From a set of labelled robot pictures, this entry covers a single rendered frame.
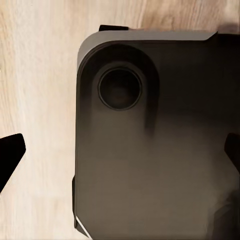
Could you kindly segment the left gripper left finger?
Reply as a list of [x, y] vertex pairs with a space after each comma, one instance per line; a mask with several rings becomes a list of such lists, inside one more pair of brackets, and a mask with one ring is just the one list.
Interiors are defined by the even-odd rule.
[[0, 193], [26, 152], [21, 133], [0, 138]]

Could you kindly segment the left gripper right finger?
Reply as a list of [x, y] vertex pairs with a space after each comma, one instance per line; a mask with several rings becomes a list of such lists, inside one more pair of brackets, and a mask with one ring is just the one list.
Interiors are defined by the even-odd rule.
[[240, 173], [240, 135], [228, 133], [224, 151]]

